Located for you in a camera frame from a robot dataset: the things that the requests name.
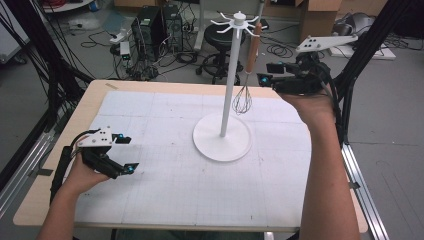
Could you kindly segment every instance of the person's left hand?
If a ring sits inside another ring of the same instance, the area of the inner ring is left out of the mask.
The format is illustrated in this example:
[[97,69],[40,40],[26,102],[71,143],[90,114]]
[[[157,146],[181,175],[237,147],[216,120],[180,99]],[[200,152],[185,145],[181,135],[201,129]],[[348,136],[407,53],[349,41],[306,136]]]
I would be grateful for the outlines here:
[[71,171],[61,187],[61,190],[67,191],[75,196],[79,196],[81,193],[90,190],[98,183],[104,182],[108,179],[108,176],[96,173],[93,169],[85,165],[82,162],[81,153],[78,153],[75,157]]

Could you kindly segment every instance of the wooden table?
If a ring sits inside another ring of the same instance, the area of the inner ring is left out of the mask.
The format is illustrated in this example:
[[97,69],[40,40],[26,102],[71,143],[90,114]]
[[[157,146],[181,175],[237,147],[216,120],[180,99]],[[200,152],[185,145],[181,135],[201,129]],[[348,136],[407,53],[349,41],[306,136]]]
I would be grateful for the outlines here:
[[[239,87],[234,88],[234,94],[239,91]],[[254,98],[275,98],[275,94],[269,88],[249,88],[250,93]],[[201,84],[176,84],[176,83],[154,83],[154,82],[125,82],[125,81],[110,81],[110,80],[96,80],[93,81],[83,98],[81,99],[78,107],[64,129],[62,135],[57,141],[54,149],[52,150],[49,158],[46,160],[43,168],[55,169],[58,159],[61,154],[62,147],[72,142],[73,138],[80,132],[87,130],[93,122],[102,101],[108,91],[135,91],[145,93],[170,93],[170,94],[200,94],[200,95],[223,95],[225,86],[219,85],[201,85]],[[38,176],[34,181],[31,189],[27,193],[24,201],[19,207],[14,217],[14,223],[21,226],[40,226],[46,217],[49,208],[50,186],[53,176]],[[354,199],[358,223],[361,232],[366,232],[368,225],[365,221],[362,210],[356,200],[352,191],[352,198]],[[114,227],[114,228],[164,228],[163,225],[138,225],[138,224],[77,224],[77,226],[84,227]],[[175,229],[185,229],[186,227],[175,226]],[[188,230],[240,230],[240,228],[228,227],[208,227],[208,226],[192,226]],[[282,231],[282,228],[252,228],[256,231]]]

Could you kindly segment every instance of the hand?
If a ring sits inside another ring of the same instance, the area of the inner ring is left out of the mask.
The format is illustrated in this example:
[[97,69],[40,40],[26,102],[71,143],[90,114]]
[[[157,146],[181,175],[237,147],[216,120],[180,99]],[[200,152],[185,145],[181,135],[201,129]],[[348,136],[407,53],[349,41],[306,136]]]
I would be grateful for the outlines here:
[[315,95],[290,95],[278,94],[286,102],[296,108],[300,118],[306,125],[311,127],[315,123],[333,121],[333,103],[324,91]]
[[74,196],[90,190],[100,182],[108,180],[104,174],[96,173],[82,162],[82,155],[78,153],[75,157],[68,178],[63,183],[61,190],[67,191]]

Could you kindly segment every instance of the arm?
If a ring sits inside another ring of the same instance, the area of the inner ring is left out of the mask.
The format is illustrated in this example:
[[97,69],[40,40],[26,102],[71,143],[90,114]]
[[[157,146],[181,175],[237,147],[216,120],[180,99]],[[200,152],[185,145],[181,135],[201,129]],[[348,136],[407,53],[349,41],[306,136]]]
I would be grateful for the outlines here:
[[281,97],[296,108],[312,141],[300,239],[360,239],[330,98]]
[[81,153],[78,153],[68,178],[50,205],[37,240],[72,239],[75,206],[79,195],[107,179],[107,176],[95,173],[87,167],[82,162]]

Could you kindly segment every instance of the vertical pole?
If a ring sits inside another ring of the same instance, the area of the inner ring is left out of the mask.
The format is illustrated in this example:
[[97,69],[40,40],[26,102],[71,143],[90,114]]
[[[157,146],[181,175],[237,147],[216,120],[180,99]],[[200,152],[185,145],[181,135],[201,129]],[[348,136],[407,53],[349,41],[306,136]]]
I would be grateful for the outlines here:
[[231,45],[230,63],[228,68],[227,89],[225,91],[224,112],[222,114],[221,137],[227,133],[228,117],[230,113],[231,98],[233,96],[234,79],[236,77],[237,61],[240,52],[241,30],[233,28],[233,43]]
[[200,12],[199,12],[199,32],[205,31],[205,0],[200,0],[199,1],[199,8],[200,8]]
[[265,0],[259,0],[258,13],[256,14],[256,16],[258,16],[258,19],[256,20],[256,23],[261,22],[264,5],[265,5]]

